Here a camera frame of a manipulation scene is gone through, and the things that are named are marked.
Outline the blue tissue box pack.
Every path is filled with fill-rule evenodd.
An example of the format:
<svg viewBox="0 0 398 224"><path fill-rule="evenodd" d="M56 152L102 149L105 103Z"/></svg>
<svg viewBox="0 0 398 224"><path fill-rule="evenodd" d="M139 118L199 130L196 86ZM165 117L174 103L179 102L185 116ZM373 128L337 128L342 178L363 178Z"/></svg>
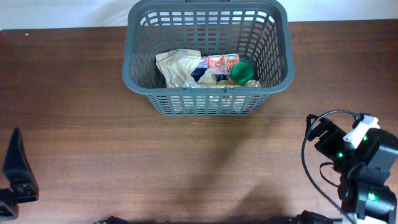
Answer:
<svg viewBox="0 0 398 224"><path fill-rule="evenodd" d="M201 61L191 76L196 80L210 70L215 74L216 80L228 80L232 68L240 62L239 54L208 55L201 57Z"/></svg>

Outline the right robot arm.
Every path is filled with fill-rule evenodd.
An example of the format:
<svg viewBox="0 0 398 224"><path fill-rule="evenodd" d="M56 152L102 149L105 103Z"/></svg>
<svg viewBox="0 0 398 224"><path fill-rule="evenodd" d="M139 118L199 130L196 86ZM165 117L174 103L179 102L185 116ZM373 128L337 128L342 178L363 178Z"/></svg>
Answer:
<svg viewBox="0 0 398 224"><path fill-rule="evenodd" d="M395 223L397 196L386 185L397 160L397 137L380 128L366 113L350 113L353 128L346 133L326 115L309 114L304 141L328 158L327 165L340 174L336 185L341 204L333 202L342 218L304 211L293 223Z"/></svg>

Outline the beige snack bag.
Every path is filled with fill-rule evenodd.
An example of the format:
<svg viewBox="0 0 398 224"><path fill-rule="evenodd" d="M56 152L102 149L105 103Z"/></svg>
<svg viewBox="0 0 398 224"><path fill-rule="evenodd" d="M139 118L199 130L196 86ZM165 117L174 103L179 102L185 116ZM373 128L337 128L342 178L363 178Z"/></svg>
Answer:
<svg viewBox="0 0 398 224"><path fill-rule="evenodd" d="M238 88L238 87L250 87L250 88L260 88L261 84L256 80L249 80L247 83L243 85L238 85L233 82L231 79L229 80L216 80L216 75L214 72L207 70L204 75L202 75L197 81L197 88Z"/></svg>

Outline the green lid spice jar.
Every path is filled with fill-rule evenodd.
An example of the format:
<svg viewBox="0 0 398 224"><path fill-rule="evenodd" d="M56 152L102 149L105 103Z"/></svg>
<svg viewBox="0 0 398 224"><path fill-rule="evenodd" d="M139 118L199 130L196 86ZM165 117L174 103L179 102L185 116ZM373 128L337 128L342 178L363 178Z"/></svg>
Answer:
<svg viewBox="0 0 398 224"><path fill-rule="evenodd" d="M229 79L232 84L245 85L254 77L254 69L247 62L237 63L230 71Z"/></svg>

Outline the grey plastic laundry basket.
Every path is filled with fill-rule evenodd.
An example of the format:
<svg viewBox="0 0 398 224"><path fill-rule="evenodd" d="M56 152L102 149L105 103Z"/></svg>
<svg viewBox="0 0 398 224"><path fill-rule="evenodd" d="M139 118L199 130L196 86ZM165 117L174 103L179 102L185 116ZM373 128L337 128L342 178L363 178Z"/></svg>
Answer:
<svg viewBox="0 0 398 224"><path fill-rule="evenodd" d="M261 87L167 88L155 57L175 49L239 54ZM258 95L260 107L294 80L287 12L275 0L139 1L127 19L122 76L129 89L146 96L162 114L159 98L170 95Z"/></svg>

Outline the cream paper pouch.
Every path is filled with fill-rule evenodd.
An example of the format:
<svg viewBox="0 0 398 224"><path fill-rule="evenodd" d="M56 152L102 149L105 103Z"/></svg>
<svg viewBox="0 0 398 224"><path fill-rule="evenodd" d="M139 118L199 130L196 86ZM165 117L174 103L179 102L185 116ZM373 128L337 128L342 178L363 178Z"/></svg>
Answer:
<svg viewBox="0 0 398 224"><path fill-rule="evenodd" d="M201 52L192 49L175 49L155 57L157 68L163 74L167 88L196 88L193 71L201 62Z"/></svg>

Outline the orange pasta package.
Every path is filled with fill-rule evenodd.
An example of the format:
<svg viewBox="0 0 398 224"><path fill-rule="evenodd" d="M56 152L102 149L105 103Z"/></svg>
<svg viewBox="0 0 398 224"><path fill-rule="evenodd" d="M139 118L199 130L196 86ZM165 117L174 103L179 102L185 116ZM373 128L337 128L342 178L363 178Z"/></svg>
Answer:
<svg viewBox="0 0 398 224"><path fill-rule="evenodd" d="M159 98L158 108L167 115L246 116L261 100L258 95L170 95Z"/></svg>

